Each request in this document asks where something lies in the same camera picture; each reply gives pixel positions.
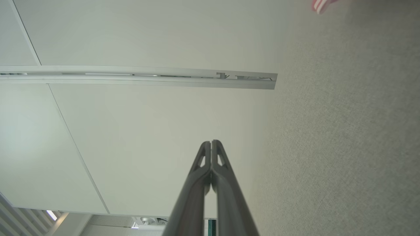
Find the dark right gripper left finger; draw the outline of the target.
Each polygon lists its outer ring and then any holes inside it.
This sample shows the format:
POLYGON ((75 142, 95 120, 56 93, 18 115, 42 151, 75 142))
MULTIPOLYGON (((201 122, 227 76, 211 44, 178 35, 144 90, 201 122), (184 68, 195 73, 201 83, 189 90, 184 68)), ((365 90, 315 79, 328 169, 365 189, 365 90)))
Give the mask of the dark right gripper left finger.
POLYGON ((205 196, 211 185, 211 143, 201 144, 162 235, 204 235, 205 196))

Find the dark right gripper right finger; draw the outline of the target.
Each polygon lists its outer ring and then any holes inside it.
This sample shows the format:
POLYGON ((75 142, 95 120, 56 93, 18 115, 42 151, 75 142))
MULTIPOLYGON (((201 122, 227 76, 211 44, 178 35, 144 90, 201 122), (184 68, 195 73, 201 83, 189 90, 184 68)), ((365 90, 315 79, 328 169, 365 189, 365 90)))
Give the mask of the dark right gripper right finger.
POLYGON ((219 140, 212 140, 212 188, 217 195, 218 235, 258 236, 258 229, 219 140))

